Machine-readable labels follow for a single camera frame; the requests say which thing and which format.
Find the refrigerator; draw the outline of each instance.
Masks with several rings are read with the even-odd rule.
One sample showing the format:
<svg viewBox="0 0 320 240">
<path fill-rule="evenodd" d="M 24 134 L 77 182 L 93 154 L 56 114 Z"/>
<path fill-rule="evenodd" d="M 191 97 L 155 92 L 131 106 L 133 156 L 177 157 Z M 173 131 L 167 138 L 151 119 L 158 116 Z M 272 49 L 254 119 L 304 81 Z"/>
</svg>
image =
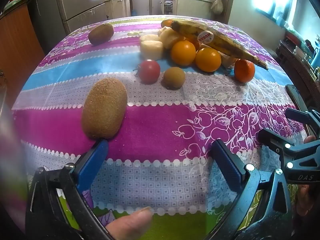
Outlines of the refrigerator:
<svg viewBox="0 0 320 240">
<path fill-rule="evenodd" d="M 45 54 L 74 30 L 107 20 L 104 0 L 31 0 L 28 10 Z"/>
</svg>

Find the blue container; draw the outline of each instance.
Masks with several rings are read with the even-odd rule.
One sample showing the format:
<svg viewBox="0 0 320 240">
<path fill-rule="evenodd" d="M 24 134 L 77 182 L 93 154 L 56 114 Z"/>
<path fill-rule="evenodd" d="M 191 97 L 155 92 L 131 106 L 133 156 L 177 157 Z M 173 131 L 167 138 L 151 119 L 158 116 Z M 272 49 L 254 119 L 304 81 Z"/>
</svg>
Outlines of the blue container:
<svg viewBox="0 0 320 240">
<path fill-rule="evenodd" d="M 315 55 L 315 57 L 313 58 L 313 61 L 311 62 L 311 66 L 315 69 L 316 67 L 320 66 L 320 53 L 319 51 L 317 52 L 317 54 Z"/>
</svg>

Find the blue gripper pad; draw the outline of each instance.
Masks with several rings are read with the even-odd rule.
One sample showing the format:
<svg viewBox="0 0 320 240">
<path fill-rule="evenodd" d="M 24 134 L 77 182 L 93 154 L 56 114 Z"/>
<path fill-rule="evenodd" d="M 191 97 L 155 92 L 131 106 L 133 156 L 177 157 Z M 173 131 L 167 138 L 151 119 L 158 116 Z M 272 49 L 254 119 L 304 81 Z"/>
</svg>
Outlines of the blue gripper pad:
<svg viewBox="0 0 320 240">
<path fill-rule="evenodd" d="M 211 144 L 210 155 L 216 161 L 229 188 L 238 194 L 241 193 L 245 186 L 245 169 L 240 158 L 231 153 L 220 139 Z"/>
<path fill-rule="evenodd" d="M 79 193 L 88 190 L 108 155 L 108 141 L 101 139 L 77 163 L 74 175 L 76 176 Z"/>
</svg>

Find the human thumb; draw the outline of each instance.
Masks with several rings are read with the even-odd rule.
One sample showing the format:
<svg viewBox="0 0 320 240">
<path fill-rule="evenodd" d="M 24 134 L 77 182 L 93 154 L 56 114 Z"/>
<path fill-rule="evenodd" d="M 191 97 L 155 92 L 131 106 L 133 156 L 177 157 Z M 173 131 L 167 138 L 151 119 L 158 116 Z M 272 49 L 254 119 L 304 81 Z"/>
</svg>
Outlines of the human thumb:
<svg viewBox="0 0 320 240">
<path fill-rule="evenodd" d="M 116 219 L 106 229 L 116 240 L 137 240 L 149 229 L 152 215 L 151 208 L 145 207 L 129 216 Z"/>
</svg>

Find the banana peel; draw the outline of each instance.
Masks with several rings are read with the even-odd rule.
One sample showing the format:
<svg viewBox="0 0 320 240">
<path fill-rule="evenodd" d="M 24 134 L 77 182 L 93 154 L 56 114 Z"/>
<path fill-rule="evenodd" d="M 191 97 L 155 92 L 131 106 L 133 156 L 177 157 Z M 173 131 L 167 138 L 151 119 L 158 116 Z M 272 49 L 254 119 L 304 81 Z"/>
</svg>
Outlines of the banana peel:
<svg viewBox="0 0 320 240">
<path fill-rule="evenodd" d="M 244 46 L 214 28 L 189 20 L 173 21 L 171 28 L 189 39 L 198 40 L 200 43 L 204 43 L 230 57 L 249 60 L 268 70 L 268 66 L 264 61 L 252 55 Z"/>
</svg>

